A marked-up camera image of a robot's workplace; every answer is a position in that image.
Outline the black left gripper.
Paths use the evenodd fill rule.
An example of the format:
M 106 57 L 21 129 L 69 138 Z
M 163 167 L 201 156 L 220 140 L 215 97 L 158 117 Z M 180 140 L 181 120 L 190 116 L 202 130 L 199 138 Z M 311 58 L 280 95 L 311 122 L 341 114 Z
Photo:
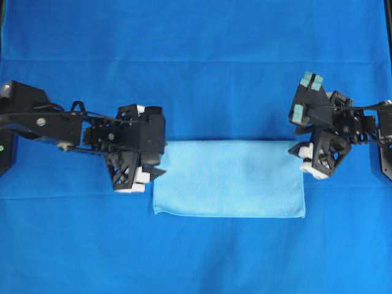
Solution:
M 145 107 L 137 104 L 118 108 L 114 118 L 87 112 L 90 126 L 83 131 L 83 144 L 92 153 L 104 156 L 114 191 L 143 193 L 145 185 L 166 171 L 142 167 L 140 151 L 140 116 Z

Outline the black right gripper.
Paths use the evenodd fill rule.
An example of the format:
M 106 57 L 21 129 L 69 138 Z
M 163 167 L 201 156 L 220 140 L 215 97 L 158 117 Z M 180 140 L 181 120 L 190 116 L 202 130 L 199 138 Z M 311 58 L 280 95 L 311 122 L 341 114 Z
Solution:
M 352 145 L 369 142 L 374 134 L 374 117 L 366 116 L 363 109 L 354 108 L 351 99 L 334 91 L 329 94 L 332 103 L 332 124 L 296 124 L 295 134 L 312 133 L 310 142 L 291 147 L 288 153 L 303 160 L 300 170 L 316 179 L 333 175 Z

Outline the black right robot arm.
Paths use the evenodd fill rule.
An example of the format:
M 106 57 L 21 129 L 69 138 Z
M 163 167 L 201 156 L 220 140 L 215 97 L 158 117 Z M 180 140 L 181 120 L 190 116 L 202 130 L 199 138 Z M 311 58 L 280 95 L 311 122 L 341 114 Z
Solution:
M 374 142 L 378 146 L 380 169 L 391 177 L 391 101 L 354 107 L 351 99 L 338 91 L 300 86 L 289 112 L 298 135 L 310 140 L 296 144 L 289 153 L 301 158 L 300 169 L 317 179 L 333 175 L 353 145 Z

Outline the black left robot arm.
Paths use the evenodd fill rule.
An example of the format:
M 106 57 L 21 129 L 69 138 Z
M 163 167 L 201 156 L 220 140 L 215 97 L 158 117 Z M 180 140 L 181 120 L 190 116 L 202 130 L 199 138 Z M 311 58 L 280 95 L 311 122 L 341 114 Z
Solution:
M 102 156 L 116 192 L 144 192 L 166 172 L 158 167 L 167 142 L 157 106 L 125 105 L 114 118 L 87 111 L 80 100 L 65 110 L 44 90 L 10 80 L 1 86 L 2 174 L 15 162 L 18 137 Z

